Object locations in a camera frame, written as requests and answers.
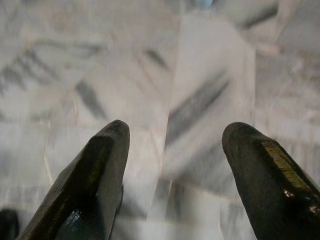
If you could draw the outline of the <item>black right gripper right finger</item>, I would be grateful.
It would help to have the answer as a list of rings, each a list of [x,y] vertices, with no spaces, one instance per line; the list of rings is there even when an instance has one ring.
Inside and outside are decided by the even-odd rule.
[[[233,122],[222,148],[257,240],[320,240],[320,185],[276,140]]]

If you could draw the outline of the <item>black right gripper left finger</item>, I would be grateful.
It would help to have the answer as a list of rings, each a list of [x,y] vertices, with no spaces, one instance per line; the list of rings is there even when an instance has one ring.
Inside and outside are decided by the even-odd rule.
[[[122,204],[129,126],[114,120],[60,172],[16,240],[109,240]]]

